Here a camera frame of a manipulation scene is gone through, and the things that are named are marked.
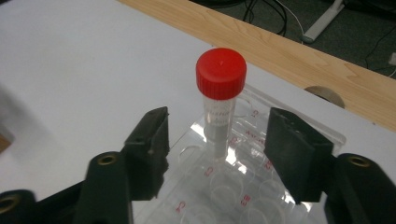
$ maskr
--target screw hole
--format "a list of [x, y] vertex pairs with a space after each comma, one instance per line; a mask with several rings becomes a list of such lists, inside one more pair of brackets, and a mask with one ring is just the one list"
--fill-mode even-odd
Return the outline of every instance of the screw hole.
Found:
[[361, 158], [361, 157], [349, 157], [348, 159], [349, 159], [350, 163], [360, 166], [360, 167], [369, 167], [370, 166], [370, 162], [364, 158]]
[[21, 198], [18, 194], [9, 195], [6, 198], [0, 199], [0, 215], [12, 210]]
[[116, 160], [117, 160], [117, 157], [115, 157], [114, 155], [105, 155], [98, 159], [98, 164], [99, 165], [109, 165], [111, 163], [116, 162]]

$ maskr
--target transparent plastic packaging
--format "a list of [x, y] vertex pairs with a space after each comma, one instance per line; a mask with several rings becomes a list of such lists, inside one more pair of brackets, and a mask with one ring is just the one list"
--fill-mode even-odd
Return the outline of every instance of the transparent plastic packaging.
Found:
[[[148, 203], [146, 216], [137, 216], [136, 223], [306, 223], [312, 204], [295, 204], [263, 153], [272, 106], [292, 111], [245, 86], [236, 98], [224, 162], [206, 147], [205, 116], [193, 123], [171, 149], [178, 154], [176, 170], [165, 177], [159, 199]], [[334, 142], [334, 154], [339, 152], [343, 135], [305, 121]]]

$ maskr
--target black cable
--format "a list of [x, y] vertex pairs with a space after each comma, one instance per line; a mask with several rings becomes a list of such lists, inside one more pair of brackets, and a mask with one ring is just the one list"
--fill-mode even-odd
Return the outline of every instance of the black cable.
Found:
[[282, 12], [283, 12], [283, 16], [282, 16], [282, 15], [280, 14], [280, 12], [279, 12], [278, 10], [276, 10], [276, 12], [279, 14], [279, 16], [282, 17], [282, 19], [283, 19], [283, 27], [282, 27], [282, 29], [281, 29], [278, 33], [276, 33], [276, 34], [277, 34], [277, 35], [280, 35], [280, 34], [283, 33], [283, 36], [285, 36], [285, 35], [286, 35], [286, 31], [287, 31], [287, 27], [288, 27], [288, 13], [286, 13], [285, 8], [284, 8], [281, 4], [279, 4], [278, 1], [274, 0], [274, 2], [275, 2], [275, 4], [277, 4], [277, 5], [282, 9]]
[[257, 4], [258, 0], [250, 0], [249, 5], [247, 4], [247, 0], [245, 1], [245, 7], [247, 10], [245, 11], [244, 17], [242, 21], [247, 21], [247, 18], [249, 16], [248, 23], [253, 23], [254, 20], [254, 13], [253, 13], [253, 8]]
[[[247, 1], [245, 2], [245, 7], [247, 8], [247, 10], [245, 11], [243, 21], [246, 21], [248, 19], [249, 23], [253, 23], [253, 20], [254, 20], [253, 8], [257, 4], [258, 0], [250, 0], [249, 4], [247, 3]], [[278, 31], [276, 34], [285, 36], [286, 30], [287, 30], [287, 18], [288, 18], [285, 8], [282, 5], [280, 5], [276, 0], [274, 0], [275, 3], [281, 8], [281, 10], [283, 12], [283, 14], [282, 14], [282, 12], [280, 12], [279, 9], [277, 9], [271, 3], [267, 2], [266, 0], [262, 0], [262, 1], [265, 4], [267, 4], [269, 7], [271, 7], [282, 19], [282, 21], [283, 21], [282, 29], [280, 31]]]
[[379, 38], [376, 43], [375, 46], [373, 47], [373, 49], [370, 51], [369, 54], [367, 54], [367, 56], [364, 58], [364, 61], [366, 62], [366, 68], [369, 68], [369, 63], [367, 62], [367, 59], [374, 53], [374, 51], [376, 50], [376, 48], [378, 47], [379, 43], [388, 35], [390, 35], [390, 33], [392, 33], [392, 31], [394, 31], [396, 29], [396, 25], [392, 27], [391, 30], [389, 30], [386, 34], [384, 34], [381, 38]]

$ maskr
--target floor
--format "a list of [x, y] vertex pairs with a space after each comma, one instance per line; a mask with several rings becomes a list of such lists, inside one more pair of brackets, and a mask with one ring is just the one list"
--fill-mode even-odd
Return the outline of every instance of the floor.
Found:
[[[256, 4], [247, 14], [247, 8], [251, 1], [256, 1]], [[306, 31], [332, 5], [333, 0], [279, 1], [292, 11], [298, 18], [303, 30]], [[389, 64], [389, 58], [392, 52], [396, 52], [396, 7], [392, 5], [389, 9], [391, 13], [394, 12], [395, 16], [393, 18], [385, 18], [382, 13], [376, 15], [372, 12], [361, 12], [352, 9], [354, 6], [361, 7], [359, 0], [348, 1], [349, 5], [338, 14], [317, 40], [312, 44], [306, 45], [347, 62], [366, 67], [383, 76], [388, 77], [394, 74], [396, 66]], [[384, 2], [392, 0], [371, 1]], [[267, 0], [267, 2], [276, 6], [275, 0]], [[232, 7], [212, 8], [238, 20], [243, 20], [245, 16], [245, 21], [274, 33], [278, 33], [284, 24], [279, 14], [269, 7], [264, 0], [246, 0], [245, 3]], [[300, 25], [291, 13], [287, 11], [285, 37], [301, 42], [301, 36], [302, 29]]]

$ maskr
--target cable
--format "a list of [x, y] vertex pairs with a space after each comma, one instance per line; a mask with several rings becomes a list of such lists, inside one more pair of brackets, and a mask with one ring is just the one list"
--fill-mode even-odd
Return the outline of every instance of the cable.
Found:
[[294, 17], [294, 19], [297, 20], [297, 23], [298, 23], [298, 25], [300, 26], [300, 29], [301, 29], [301, 33], [304, 34], [303, 26], [301, 25], [301, 23], [300, 23], [300, 21], [298, 20], [297, 16], [294, 15], [294, 13], [293, 13], [288, 7], [285, 7], [285, 5], [283, 5], [279, 0], [274, 0], [274, 1], [278, 2], [282, 7], [284, 7], [284, 8]]
[[276, 7], [274, 7], [271, 3], [267, 2], [266, 0], [262, 0], [262, 1], [265, 4], [267, 4], [269, 7], [271, 7], [282, 18], [282, 21], [283, 21], [282, 29], [279, 32], [277, 32], [276, 34], [285, 36], [287, 24], [288, 24], [288, 14], [286, 13], [285, 8], [282, 7], [277, 1], [274, 1], [282, 9], [282, 12], [283, 12], [283, 15], [282, 15], [282, 13]]
[[368, 58], [374, 53], [374, 51], [376, 50], [376, 48], [378, 47], [379, 43], [388, 35], [390, 35], [392, 33], [392, 31], [394, 31], [396, 29], [396, 25], [392, 27], [392, 29], [390, 29], [386, 34], [384, 34], [381, 38], [379, 38], [376, 43], [375, 46], [373, 47], [373, 49], [370, 51], [370, 53], [367, 54], [367, 56], [364, 58], [364, 61], [366, 62], [366, 68], [369, 68], [369, 63], [368, 63]]
[[254, 13], [253, 13], [253, 8], [257, 4], [258, 0], [250, 0], [249, 5], [247, 4], [247, 0], [245, 1], [245, 7], [247, 10], [245, 11], [245, 15], [242, 19], [242, 21], [246, 21], [247, 17], [249, 16], [248, 23], [253, 23], [254, 20]]
[[388, 77], [393, 77], [393, 75], [395, 75], [395, 74], [396, 74], [396, 68]]

